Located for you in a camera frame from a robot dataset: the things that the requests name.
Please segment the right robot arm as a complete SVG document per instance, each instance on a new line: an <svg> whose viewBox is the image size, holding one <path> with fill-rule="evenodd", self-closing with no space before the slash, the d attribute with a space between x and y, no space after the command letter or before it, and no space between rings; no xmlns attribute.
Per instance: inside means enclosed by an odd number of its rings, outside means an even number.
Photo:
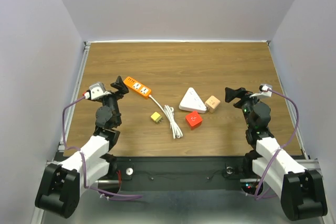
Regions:
<svg viewBox="0 0 336 224"><path fill-rule="evenodd" d="M280 145L268 127L271 109L261 99L274 93L267 84L261 84L258 93L245 88L225 89L225 102L238 100L234 107L244 115L246 140L253 148L245 155L241 170L248 177L258 176L257 186L252 192L254 199L267 198L261 189L268 185L280 199L289 220L326 216L328 206L322 175L294 160L284 149L287 144Z"/></svg>

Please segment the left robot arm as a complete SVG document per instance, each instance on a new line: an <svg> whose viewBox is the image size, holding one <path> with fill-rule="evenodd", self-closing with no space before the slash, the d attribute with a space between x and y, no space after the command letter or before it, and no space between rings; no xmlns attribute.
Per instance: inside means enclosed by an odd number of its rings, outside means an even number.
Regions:
<svg viewBox="0 0 336 224"><path fill-rule="evenodd" d="M121 113L118 100L129 92L121 76L111 84L116 91L108 91L102 82L92 84L77 101L100 102L96 111L95 129L81 147L66 160L45 167L35 207L69 218L76 210L80 197L99 178L113 178L117 172L116 158L109 151L116 145L120 132Z"/></svg>

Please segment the beige cube socket adapter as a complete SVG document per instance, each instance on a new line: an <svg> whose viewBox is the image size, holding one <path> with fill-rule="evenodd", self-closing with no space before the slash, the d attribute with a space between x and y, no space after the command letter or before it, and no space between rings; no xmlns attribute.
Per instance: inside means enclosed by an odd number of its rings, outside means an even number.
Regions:
<svg viewBox="0 0 336 224"><path fill-rule="evenodd" d="M205 106L208 112L213 113L220 103L221 101L212 95L205 101Z"/></svg>

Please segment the red cube socket adapter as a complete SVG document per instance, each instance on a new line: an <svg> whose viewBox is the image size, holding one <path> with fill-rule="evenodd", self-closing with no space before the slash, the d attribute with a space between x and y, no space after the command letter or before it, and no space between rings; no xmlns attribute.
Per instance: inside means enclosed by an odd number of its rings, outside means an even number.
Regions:
<svg viewBox="0 0 336 224"><path fill-rule="evenodd" d="M191 130L199 127L202 124L202 117L199 115L197 111L193 111L185 116L185 120Z"/></svg>

